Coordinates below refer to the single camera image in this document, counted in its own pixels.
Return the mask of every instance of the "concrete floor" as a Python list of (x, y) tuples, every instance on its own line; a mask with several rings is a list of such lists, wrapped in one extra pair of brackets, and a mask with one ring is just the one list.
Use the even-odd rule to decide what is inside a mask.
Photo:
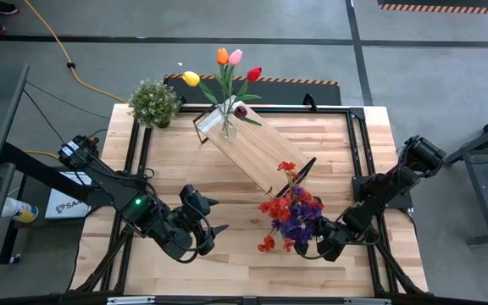
[[(10, 34), (46, 34), (19, 1), (22, 12), (2, 19)], [(351, 39), (343, 0), (197, 2), (175, 0), (32, 1), (62, 35)], [(488, 41), (488, 15), (381, 11), (374, 0), (354, 0), (364, 40)], [(80, 77), (127, 98), (143, 79), (194, 70), (209, 73), (218, 44), (66, 43)], [(224, 45), (244, 51), (241, 73), (262, 65), (265, 76), (338, 80), (344, 105), (363, 105), (352, 46)], [(488, 48), (364, 47), (374, 105), (388, 107), (397, 145), (426, 136), (448, 153), (488, 123)], [(29, 81), (96, 114), (109, 116), (114, 101), (75, 83), (51, 42), (0, 42), (0, 64), (27, 62)], [(47, 117), (71, 138), (105, 128), (108, 121), (54, 101), (30, 86)], [(26, 97), (9, 141), (23, 149), (55, 152), (56, 136)], [(48, 164), (53, 160), (43, 158)], [(419, 248), (430, 291), (438, 296), (488, 301), (488, 246), (469, 249), (466, 239), (486, 233), (466, 169), (455, 164), (412, 190)], [(0, 242), (6, 226), (0, 226)], [(0, 266), (0, 297), (64, 291), (71, 277), (80, 227), (24, 232), (24, 260)]]

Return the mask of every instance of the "glass vase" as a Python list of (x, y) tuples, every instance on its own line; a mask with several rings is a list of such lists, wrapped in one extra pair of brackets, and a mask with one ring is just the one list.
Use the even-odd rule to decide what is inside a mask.
[(221, 135), (225, 139), (234, 138), (236, 136), (236, 128), (231, 122), (233, 117), (231, 114), (221, 114)]

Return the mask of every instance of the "spray can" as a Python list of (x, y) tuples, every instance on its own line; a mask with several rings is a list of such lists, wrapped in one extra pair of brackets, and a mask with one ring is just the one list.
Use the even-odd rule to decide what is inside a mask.
[(1, 217), (10, 217), (16, 221), (24, 224), (29, 224), (37, 218), (39, 215), (39, 209), (35, 206), (31, 206), (28, 203), (21, 202), (10, 197), (5, 199), (5, 205), (1, 212)]

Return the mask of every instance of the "small green plant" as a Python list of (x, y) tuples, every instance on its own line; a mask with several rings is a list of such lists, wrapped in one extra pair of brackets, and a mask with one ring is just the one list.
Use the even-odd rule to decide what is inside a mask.
[(169, 126), (170, 120), (180, 109), (173, 87), (161, 81), (141, 80), (141, 85), (131, 94), (129, 104), (135, 119), (146, 127)]

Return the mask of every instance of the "yellow and black hazard tape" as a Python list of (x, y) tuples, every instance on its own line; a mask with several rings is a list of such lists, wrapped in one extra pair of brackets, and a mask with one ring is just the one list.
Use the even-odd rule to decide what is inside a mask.
[(449, 5), (381, 4), (381, 9), (426, 13), (488, 14), (488, 7), (466, 7)]
[[(213, 80), (213, 75), (199, 75), (199, 77), (203, 80)], [(175, 79), (175, 78), (182, 78), (182, 74), (172, 74), (166, 75), (164, 77), (165, 80), (167, 79)], [(233, 76), (233, 80), (245, 80), (246, 76)], [(321, 85), (332, 85), (332, 86), (339, 86), (340, 84), (338, 81), (333, 80), (303, 80), (303, 79), (291, 79), (291, 78), (275, 78), (275, 77), (261, 77), (256, 81), (267, 81), (267, 82), (282, 82), (282, 83), (293, 83), (293, 84), (321, 84)]]

